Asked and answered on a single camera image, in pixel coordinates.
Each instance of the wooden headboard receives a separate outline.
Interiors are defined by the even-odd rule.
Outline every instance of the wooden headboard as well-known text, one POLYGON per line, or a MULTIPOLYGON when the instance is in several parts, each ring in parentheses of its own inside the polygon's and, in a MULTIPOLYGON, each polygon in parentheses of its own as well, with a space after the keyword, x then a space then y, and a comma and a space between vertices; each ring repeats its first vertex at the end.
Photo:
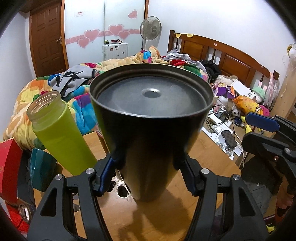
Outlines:
MULTIPOLYGON (((174 30, 170 30, 168 52, 174 47, 178 48, 180 39, 182 42, 179 52, 188 54, 192 60, 206 59, 210 47, 214 49, 212 59, 215 57, 216 50, 221 51, 219 69, 222 74, 226 76, 236 75, 246 87, 250 87, 256 71, 262 73, 261 80, 264 76, 270 77, 270 71, 246 53, 219 41, 198 35, 178 34, 174 30)), ((276 80, 279 78, 276 71, 274 71, 274 78, 276 80)))

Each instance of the white suitcase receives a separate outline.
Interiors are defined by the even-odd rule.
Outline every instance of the white suitcase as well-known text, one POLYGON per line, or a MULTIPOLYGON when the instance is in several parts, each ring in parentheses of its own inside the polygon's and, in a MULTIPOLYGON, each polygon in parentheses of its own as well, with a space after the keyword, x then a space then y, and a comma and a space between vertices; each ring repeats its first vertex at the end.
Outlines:
POLYGON ((128 57, 128 43, 104 44, 103 53, 105 60, 112 58, 126 58, 128 57))

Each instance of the yellow snack package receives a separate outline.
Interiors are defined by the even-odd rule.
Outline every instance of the yellow snack package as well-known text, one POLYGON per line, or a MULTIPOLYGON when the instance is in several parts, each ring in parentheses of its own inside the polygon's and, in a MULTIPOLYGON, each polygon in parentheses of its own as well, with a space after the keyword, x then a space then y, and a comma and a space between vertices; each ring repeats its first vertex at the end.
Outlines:
POLYGON ((233 100, 233 103, 235 103, 236 107, 241 109, 245 115, 249 112, 255 112, 257 114, 263 115, 263 110, 259 104, 249 97, 240 95, 233 100))

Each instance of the pink stripe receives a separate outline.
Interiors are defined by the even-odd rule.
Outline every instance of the pink stripe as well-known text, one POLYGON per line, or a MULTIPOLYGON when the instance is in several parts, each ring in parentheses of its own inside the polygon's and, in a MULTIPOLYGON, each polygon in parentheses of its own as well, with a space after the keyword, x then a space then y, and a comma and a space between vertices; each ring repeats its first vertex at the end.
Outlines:
MULTIPOLYGON (((124 29, 123 31, 129 31, 130 34, 140 34, 140 30, 139 29, 124 29)), ((107 31, 102 31, 100 32, 100 34, 98 35, 98 37, 104 37, 105 36, 112 36, 113 34, 110 33, 108 30, 107 31)), ((79 39, 85 39, 85 36, 84 35, 79 35, 79 36, 76 36, 76 37, 72 37, 72 38, 69 38, 69 39, 65 39, 65 42, 66 42, 66 45, 67 44, 71 44, 71 43, 75 43, 77 42, 79 39)))

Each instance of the bottle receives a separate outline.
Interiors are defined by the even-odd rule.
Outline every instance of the bottle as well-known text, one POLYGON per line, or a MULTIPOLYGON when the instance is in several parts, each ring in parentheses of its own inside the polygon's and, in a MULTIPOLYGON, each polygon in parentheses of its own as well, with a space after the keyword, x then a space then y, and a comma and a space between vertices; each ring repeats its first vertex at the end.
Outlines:
POLYGON ((219 110, 220 106, 225 106, 227 108, 227 102, 228 100, 226 97, 224 97, 223 95, 219 96, 214 107, 214 113, 216 113, 219 110))
POLYGON ((95 156, 58 91, 38 97, 28 107, 27 115, 45 148, 73 176, 96 164, 95 156))

